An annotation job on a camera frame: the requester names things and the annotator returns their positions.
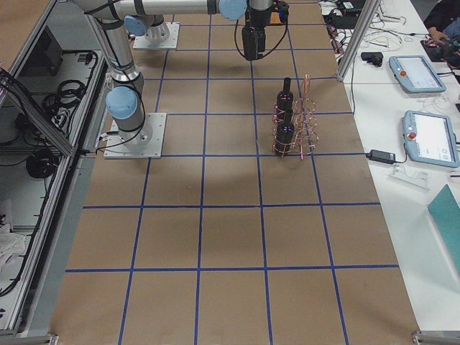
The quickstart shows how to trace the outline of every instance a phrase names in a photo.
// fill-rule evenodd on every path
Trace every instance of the power adapter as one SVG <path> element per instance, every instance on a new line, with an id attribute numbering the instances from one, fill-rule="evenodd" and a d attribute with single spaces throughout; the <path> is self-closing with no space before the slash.
<path id="1" fill-rule="evenodd" d="M 379 151 L 378 149 L 371 149 L 369 153 L 366 153 L 366 157 L 367 159 L 374 160 L 375 162 L 381 162 L 390 165 L 396 163 L 394 153 Z"/>
<path id="2" fill-rule="evenodd" d="M 376 67 L 382 67 L 383 54 L 381 52 L 362 52 L 361 59 Z"/>

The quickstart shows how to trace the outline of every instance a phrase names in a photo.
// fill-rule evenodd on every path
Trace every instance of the wire rack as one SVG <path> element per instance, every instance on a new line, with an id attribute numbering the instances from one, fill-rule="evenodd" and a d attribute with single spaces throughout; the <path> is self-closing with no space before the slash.
<path id="1" fill-rule="evenodd" d="M 296 153 L 303 160 L 306 155 L 313 153 L 319 136 L 316 133 L 315 101 L 308 95 L 310 89 L 310 76 L 308 74 L 305 75 L 301 88 L 301 98 L 293 103 L 294 135 L 290 143 L 282 143 L 277 138 L 277 127 L 284 119 L 285 111 L 278 109 L 276 104 L 273 107 L 272 151 L 281 157 L 288 153 Z"/>

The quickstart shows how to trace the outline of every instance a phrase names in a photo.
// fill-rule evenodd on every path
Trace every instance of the blue joint cap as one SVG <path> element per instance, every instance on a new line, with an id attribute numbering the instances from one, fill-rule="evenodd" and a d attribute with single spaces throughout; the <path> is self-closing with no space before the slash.
<path id="1" fill-rule="evenodd" d="M 246 0 L 220 0 L 218 10 L 228 20 L 238 20 L 246 12 Z"/>
<path id="2" fill-rule="evenodd" d="M 137 37 L 144 36 L 149 29 L 142 20 L 133 16 L 124 18 L 124 26 L 129 33 Z"/>
<path id="3" fill-rule="evenodd" d="M 118 86 L 106 96 L 107 109 L 118 120 L 129 119 L 136 112 L 137 104 L 136 93 L 126 86 Z"/>

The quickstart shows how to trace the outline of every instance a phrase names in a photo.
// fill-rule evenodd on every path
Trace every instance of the touchscreen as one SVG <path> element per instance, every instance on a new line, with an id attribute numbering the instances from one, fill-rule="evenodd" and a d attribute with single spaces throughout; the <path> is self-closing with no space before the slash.
<path id="1" fill-rule="evenodd" d="M 453 162 L 447 122 L 441 117 L 414 114 L 418 155 L 432 160 Z"/>
<path id="2" fill-rule="evenodd" d="M 440 85 L 431 71 L 419 57 L 404 57 L 397 59 L 407 73 L 414 88 L 438 88 Z"/>

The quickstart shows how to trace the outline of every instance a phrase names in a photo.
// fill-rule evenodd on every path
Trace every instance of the metal bracket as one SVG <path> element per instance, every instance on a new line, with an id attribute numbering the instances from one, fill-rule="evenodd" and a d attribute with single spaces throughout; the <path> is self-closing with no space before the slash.
<path id="1" fill-rule="evenodd" d="M 152 43 L 147 40 L 144 36 L 136 37 L 134 41 L 133 48 L 134 50 L 169 50 L 178 48 L 178 39 L 179 39 L 179 23 L 166 23 L 167 28 L 170 30 L 170 36 L 160 42 Z"/>
<path id="2" fill-rule="evenodd" d="M 113 148 L 104 150 L 105 158 L 161 158 L 163 146 L 163 137 L 165 136 L 166 113 L 147 113 L 145 114 L 147 122 L 153 130 L 150 141 L 143 145 L 130 147 L 122 142 L 120 136 L 110 136 L 107 140 L 107 147 L 118 145 Z M 115 121 L 112 122 L 111 131 L 118 131 Z"/>
<path id="3" fill-rule="evenodd" d="M 417 171 L 412 176 L 409 176 L 405 171 L 404 165 L 396 165 L 390 177 L 430 190 L 428 187 L 428 174 L 424 171 Z"/>
<path id="4" fill-rule="evenodd" d="M 0 345 L 57 345 L 58 336 L 33 336 L 28 338 L 0 339 Z"/>
<path id="5" fill-rule="evenodd" d="M 414 333 L 412 339 L 415 345 L 460 345 L 460 338 L 451 338 L 444 336 L 427 336 L 421 333 Z"/>

